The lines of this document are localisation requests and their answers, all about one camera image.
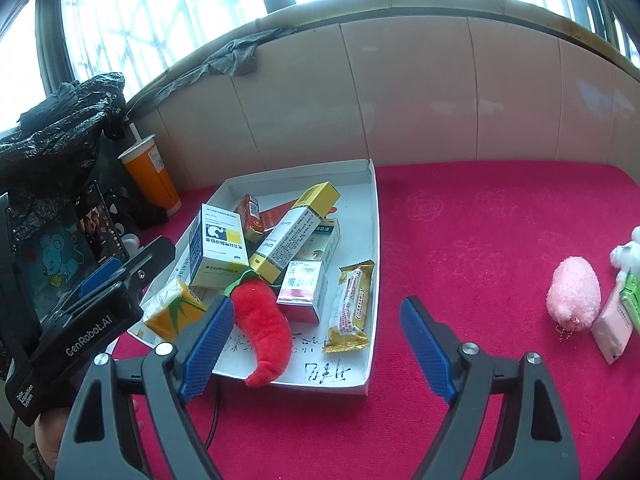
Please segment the yellow medicine box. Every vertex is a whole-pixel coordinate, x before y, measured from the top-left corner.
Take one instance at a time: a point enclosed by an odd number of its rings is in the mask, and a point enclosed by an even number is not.
[[[273,283],[340,198],[329,182],[307,189],[260,244],[249,265]]]

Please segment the pink tablecloth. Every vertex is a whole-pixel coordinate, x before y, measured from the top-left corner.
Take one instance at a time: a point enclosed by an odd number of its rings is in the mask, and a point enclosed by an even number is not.
[[[640,190],[609,166],[567,162],[457,162],[378,168],[380,304],[368,397],[279,388],[249,390],[223,380],[210,448],[227,480],[408,479],[446,407],[431,394],[398,321],[402,298],[420,296],[437,320],[491,354],[534,349],[549,367],[568,413],[584,480],[613,457],[640,411],[637,335],[607,366],[589,333],[561,343],[545,311],[558,263],[583,256],[605,299],[616,271],[609,251],[640,224]],[[173,240],[212,189],[183,196],[163,232]],[[116,356],[148,349],[128,335]],[[214,389],[190,405],[209,430]],[[499,411],[491,402],[466,478],[478,478]],[[170,478],[146,419],[145,449],[158,479]]]

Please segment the white plush toy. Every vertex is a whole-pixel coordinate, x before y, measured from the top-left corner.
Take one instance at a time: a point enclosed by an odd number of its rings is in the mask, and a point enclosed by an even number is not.
[[[624,280],[630,269],[640,270],[640,226],[631,231],[631,241],[619,245],[609,255],[611,265],[620,269],[616,280]]]

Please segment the wall tile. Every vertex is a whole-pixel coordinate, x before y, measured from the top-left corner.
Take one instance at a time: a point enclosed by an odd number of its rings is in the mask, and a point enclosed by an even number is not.
[[[378,165],[476,158],[476,78],[466,18],[401,16],[342,33]]]
[[[556,159],[605,162],[612,134],[612,64],[559,41],[562,112]]]
[[[256,56],[257,72],[233,83],[267,170],[368,157],[339,25],[271,41]]]
[[[558,38],[469,19],[478,77],[478,159],[556,156],[562,78]]]
[[[162,156],[162,161],[166,167],[175,189],[178,191],[188,191],[194,189],[194,183],[191,180],[184,162],[180,158],[180,154],[176,149],[174,140],[169,135],[162,117],[157,109],[149,112],[146,116],[136,119],[135,121],[138,133],[144,139],[151,134],[155,134],[156,146]]]
[[[159,111],[196,188],[264,171],[228,76],[203,75],[174,92]]]
[[[613,67],[613,138],[607,162],[640,182],[640,82]]]

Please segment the white cardboard box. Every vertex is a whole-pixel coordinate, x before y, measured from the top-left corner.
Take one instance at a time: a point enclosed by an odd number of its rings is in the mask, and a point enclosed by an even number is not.
[[[313,391],[366,394],[376,342],[380,280],[380,222],[373,163],[370,160],[328,162],[230,178],[207,203],[233,211],[240,199],[249,193],[258,199],[261,209],[268,209],[295,200],[305,189],[326,181],[331,182],[340,192],[340,198],[335,204],[338,211],[332,216],[340,221],[341,240],[326,269],[328,288],[322,319],[317,326],[291,324],[294,338],[291,361],[274,384]],[[167,267],[153,280],[143,301],[155,294],[172,275],[179,274],[189,280],[188,246],[189,228],[176,244],[178,256],[174,265]],[[322,346],[335,299],[340,267],[364,260],[373,260],[376,264],[365,325],[370,345],[353,352],[325,354]],[[210,289],[197,289],[195,292],[205,303],[215,295],[215,291]],[[150,347],[161,342],[142,322],[129,329],[129,333]],[[234,327],[213,373],[244,380],[254,371],[255,365],[251,345],[238,328]]]

